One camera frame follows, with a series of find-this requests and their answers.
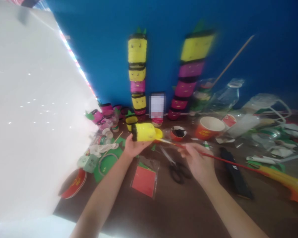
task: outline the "yellow painted cup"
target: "yellow painted cup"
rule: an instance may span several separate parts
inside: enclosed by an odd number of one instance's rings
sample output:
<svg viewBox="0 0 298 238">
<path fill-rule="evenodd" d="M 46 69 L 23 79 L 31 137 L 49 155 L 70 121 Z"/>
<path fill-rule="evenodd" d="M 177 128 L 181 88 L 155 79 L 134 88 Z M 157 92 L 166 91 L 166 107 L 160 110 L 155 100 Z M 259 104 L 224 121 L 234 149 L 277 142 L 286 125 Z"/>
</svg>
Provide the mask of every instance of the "yellow painted cup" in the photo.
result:
<svg viewBox="0 0 298 238">
<path fill-rule="evenodd" d="M 153 141 L 162 138 L 162 131 L 151 123 L 137 123 L 131 126 L 133 141 Z"/>
</svg>

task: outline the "paintbrush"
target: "paintbrush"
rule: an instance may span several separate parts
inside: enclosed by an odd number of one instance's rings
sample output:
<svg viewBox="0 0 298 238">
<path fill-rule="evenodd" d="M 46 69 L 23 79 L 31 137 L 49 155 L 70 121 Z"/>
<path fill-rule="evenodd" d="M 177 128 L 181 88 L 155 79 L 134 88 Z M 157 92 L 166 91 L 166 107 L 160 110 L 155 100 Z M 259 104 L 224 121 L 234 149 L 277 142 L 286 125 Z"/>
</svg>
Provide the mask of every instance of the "paintbrush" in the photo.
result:
<svg viewBox="0 0 298 238">
<path fill-rule="evenodd" d="M 183 145 L 176 144 L 176 143 L 172 143 L 172 142 L 167 141 L 167 140 L 164 140 L 164 139 L 156 139 L 156 140 L 159 140 L 159 141 L 161 141 L 161 142 L 168 143 L 168 144 L 171 144 L 171 145 L 175 145 L 175 146 L 177 146 L 177 147 L 179 147 L 179 148 L 186 149 L 186 147 L 183 146 Z M 242 168 L 244 168 L 244 169 L 248 169 L 248 170 L 251 170 L 251 171 L 255 171 L 255 172 L 257 172 L 257 173 L 260 173 L 260 174 L 263 174 L 263 175 L 267 176 L 267 173 L 262 172 L 262 171 L 260 171 L 260 170 L 252 169 L 252 168 L 249 168 L 249 167 L 247 167 L 247 166 L 245 166 L 245 165 L 241 165 L 241 164 L 238 164 L 238 163 L 234 163 L 234 162 L 231 162 L 231 161 L 228 161 L 228 160 L 225 160 L 225 159 L 222 159 L 222 158 L 219 158 L 219 157 L 216 157 L 216 156 L 214 156 L 214 155 L 210 155 L 210 154 L 207 154 L 207 153 L 204 153 L 204 152 L 201 152 L 201 151 L 198 151 L 198 152 L 199 152 L 201 155 L 208 156 L 208 157 L 211 157 L 211 158 L 213 158 L 213 159 L 217 159 L 217 160 L 223 161 L 223 162 L 225 162 L 225 163 L 232 164 L 232 165 L 235 165 L 235 166 L 239 166 L 239 167 L 242 167 Z"/>
</svg>

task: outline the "cup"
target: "cup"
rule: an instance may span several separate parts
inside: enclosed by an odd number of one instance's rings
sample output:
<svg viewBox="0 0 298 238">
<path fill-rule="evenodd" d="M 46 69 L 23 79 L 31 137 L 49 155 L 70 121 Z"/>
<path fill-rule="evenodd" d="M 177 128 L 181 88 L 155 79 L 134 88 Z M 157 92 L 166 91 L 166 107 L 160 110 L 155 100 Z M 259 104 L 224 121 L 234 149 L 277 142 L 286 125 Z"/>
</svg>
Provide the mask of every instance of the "cup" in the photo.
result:
<svg viewBox="0 0 298 238">
<path fill-rule="evenodd" d="M 209 140 L 217 136 L 225 128 L 224 123 L 215 117 L 202 117 L 195 131 L 195 137 L 201 140 Z"/>
</svg>

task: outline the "plastic bottle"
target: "plastic bottle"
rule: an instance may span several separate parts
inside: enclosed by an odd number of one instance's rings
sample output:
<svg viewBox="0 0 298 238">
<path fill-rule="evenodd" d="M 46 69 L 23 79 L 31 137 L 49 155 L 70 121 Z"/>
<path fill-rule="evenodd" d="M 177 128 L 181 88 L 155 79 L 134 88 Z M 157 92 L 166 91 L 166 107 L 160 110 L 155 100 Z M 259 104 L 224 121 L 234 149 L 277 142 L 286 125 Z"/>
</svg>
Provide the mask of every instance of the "plastic bottle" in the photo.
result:
<svg viewBox="0 0 298 238">
<path fill-rule="evenodd" d="M 202 79 L 199 82 L 198 89 L 193 93 L 193 102 L 190 107 L 189 116 L 195 116 L 196 113 L 202 111 L 211 98 L 211 89 L 215 78 Z"/>
<path fill-rule="evenodd" d="M 98 145 L 107 145 L 110 144 L 112 139 L 108 138 L 107 136 L 103 136 L 101 134 L 96 133 L 96 138 L 93 144 Z"/>
<path fill-rule="evenodd" d="M 229 112 L 224 118 L 225 137 L 237 138 L 260 123 L 259 114 L 270 108 L 278 101 L 273 94 L 257 94 L 252 97 L 240 110 Z"/>
<path fill-rule="evenodd" d="M 203 110 L 203 114 L 223 119 L 227 112 L 237 103 L 239 99 L 239 88 L 244 79 L 232 79 L 227 86 L 214 93 L 209 103 Z"/>
<path fill-rule="evenodd" d="M 113 132 L 118 132 L 119 131 L 119 116 L 118 114 L 111 110 L 111 111 L 106 111 L 103 113 L 105 121 L 111 126 L 111 129 Z"/>
<path fill-rule="evenodd" d="M 97 133 L 102 136 L 106 136 L 109 139 L 113 138 L 114 136 L 113 133 L 110 131 L 110 125 L 106 122 L 99 125 Z"/>
</svg>

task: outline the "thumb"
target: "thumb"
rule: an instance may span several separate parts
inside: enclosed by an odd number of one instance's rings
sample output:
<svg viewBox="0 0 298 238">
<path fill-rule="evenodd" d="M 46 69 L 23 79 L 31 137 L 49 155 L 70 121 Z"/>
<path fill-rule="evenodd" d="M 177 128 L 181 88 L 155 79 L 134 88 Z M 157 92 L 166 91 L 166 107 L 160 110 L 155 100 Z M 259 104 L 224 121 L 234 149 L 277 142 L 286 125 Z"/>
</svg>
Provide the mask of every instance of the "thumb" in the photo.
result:
<svg viewBox="0 0 298 238">
<path fill-rule="evenodd" d="M 186 147 L 186 150 L 188 151 L 188 153 L 193 157 L 193 158 L 198 158 L 200 155 L 199 155 L 199 152 L 193 148 L 191 145 L 189 144 L 186 144 L 185 145 Z"/>
</svg>

